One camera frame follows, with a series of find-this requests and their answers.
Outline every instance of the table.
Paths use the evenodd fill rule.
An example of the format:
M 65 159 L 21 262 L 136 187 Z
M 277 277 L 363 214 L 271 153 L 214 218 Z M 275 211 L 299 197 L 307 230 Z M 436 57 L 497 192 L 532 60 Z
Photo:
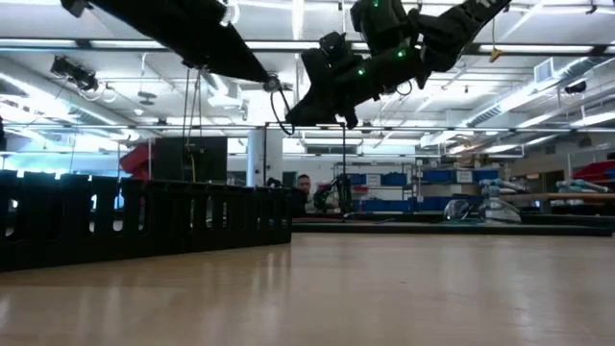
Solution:
M 540 201 L 540 212 L 552 213 L 551 201 L 581 200 L 583 202 L 612 203 L 615 202 L 615 193 L 529 193 L 517 195 L 503 195 L 500 199 L 506 202 Z

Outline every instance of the red object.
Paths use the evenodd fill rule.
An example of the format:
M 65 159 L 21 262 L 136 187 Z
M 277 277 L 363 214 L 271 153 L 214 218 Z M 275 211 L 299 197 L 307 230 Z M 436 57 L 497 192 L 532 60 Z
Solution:
M 613 182 L 606 172 L 615 168 L 615 160 L 594 162 L 583 167 L 573 175 L 573 179 L 583 179 L 585 182 L 607 185 Z
M 122 170 L 132 174 L 135 179 L 149 179 L 149 160 L 147 143 L 138 144 L 132 152 L 126 154 L 119 160 Z

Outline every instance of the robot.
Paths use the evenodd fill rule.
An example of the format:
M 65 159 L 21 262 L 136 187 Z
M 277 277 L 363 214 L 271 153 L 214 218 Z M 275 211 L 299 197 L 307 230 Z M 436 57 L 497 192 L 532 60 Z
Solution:
M 371 57 L 351 51 L 345 34 L 322 37 L 320 48 L 301 58 L 311 86 L 286 114 L 297 126 L 337 123 L 337 115 L 353 129 L 355 106 L 378 100 L 414 79 L 423 88 L 432 71 L 451 69 L 480 29 L 511 0 L 466 0 L 439 16 L 406 13 L 401 0 L 358 0 L 351 8 L 355 31 L 362 34 Z M 95 5 L 173 50 L 189 67 L 263 83 L 282 91 L 269 76 L 217 0 L 61 0 L 75 16 Z

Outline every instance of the wooden floor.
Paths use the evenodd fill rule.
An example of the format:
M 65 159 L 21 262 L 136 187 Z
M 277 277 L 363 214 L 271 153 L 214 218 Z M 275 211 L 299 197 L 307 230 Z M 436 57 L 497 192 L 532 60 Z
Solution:
M 0 345 L 615 345 L 615 240 L 295 235 L 0 274 Z

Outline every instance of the black plastic barrier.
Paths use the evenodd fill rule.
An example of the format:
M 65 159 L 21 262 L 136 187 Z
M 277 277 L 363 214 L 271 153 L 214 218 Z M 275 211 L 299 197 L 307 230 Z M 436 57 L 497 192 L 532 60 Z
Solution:
M 2 170 L 0 271 L 288 243 L 289 201 L 287 189 Z

